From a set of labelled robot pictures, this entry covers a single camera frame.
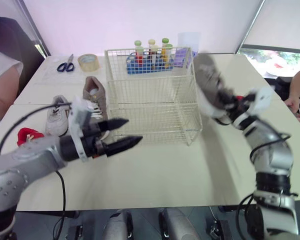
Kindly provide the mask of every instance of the green cap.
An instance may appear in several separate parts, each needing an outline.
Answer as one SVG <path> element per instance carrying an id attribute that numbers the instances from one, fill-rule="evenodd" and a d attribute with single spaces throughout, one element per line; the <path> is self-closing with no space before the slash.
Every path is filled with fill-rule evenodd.
<path id="1" fill-rule="evenodd" d="M 135 41 L 134 41 L 134 45 L 136 45 L 136 46 L 141 46 L 141 41 L 140 41 L 140 40 L 135 40 Z"/>
<path id="2" fill-rule="evenodd" d="M 169 38 L 166 38 L 166 37 L 162 38 L 163 44 L 167 44 L 168 42 L 169 42 Z"/>
<path id="3" fill-rule="evenodd" d="M 151 44 L 151 45 L 154 45 L 154 44 L 156 44 L 156 40 L 154 40 L 154 39 L 149 39 L 148 43 Z"/>
<path id="4" fill-rule="evenodd" d="M 141 53 L 141 54 L 144 52 L 144 48 L 142 46 L 136 46 L 135 50 L 137 53 Z"/>
<path id="5" fill-rule="evenodd" d="M 166 48 L 166 49 L 172 49 L 173 46 L 172 46 L 172 44 L 168 43 L 167 45 L 165 45 L 165 48 Z"/>

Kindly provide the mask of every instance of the window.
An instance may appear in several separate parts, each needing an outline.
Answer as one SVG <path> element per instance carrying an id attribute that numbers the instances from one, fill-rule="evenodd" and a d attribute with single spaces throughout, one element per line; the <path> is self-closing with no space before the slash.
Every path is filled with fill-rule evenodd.
<path id="1" fill-rule="evenodd" d="M 254 68 L 264 78 L 293 77 L 300 71 L 300 53 L 241 48 Z"/>

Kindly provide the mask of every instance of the blue scissors handle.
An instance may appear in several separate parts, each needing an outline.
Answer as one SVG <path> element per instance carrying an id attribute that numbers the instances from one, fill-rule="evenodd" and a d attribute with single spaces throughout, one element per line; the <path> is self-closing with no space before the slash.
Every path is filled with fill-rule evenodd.
<path id="1" fill-rule="evenodd" d="M 61 63 L 61 64 L 56 68 L 56 70 L 57 70 L 58 72 L 64 72 L 64 71 L 66 71 L 66 72 L 72 72 L 74 69 L 75 69 L 75 65 L 74 65 L 72 62 L 70 62 L 70 63 L 66 63 L 66 62 Z"/>

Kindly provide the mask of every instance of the white sneaker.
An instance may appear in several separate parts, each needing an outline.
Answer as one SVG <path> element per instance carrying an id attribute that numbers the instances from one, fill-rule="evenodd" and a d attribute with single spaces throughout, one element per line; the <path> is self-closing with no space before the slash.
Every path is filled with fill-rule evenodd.
<path id="1" fill-rule="evenodd" d="M 68 103 L 63 95 L 57 95 L 53 98 L 52 104 Z M 56 106 L 49 108 L 45 124 L 45 132 L 47 135 L 62 136 L 68 130 L 68 112 L 69 106 Z"/>

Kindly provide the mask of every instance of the red cloth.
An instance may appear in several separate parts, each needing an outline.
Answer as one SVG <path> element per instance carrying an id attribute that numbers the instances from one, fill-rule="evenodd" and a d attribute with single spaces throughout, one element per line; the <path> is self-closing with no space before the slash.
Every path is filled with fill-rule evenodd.
<path id="1" fill-rule="evenodd" d="M 31 128 L 23 127 L 18 132 L 18 141 L 16 142 L 16 144 L 18 146 L 20 146 L 20 145 L 26 143 L 28 138 L 38 139 L 38 138 L 42 138 L 44 136 L 45 135 L 43 135 L 41 132 L 38 132 Z"/>

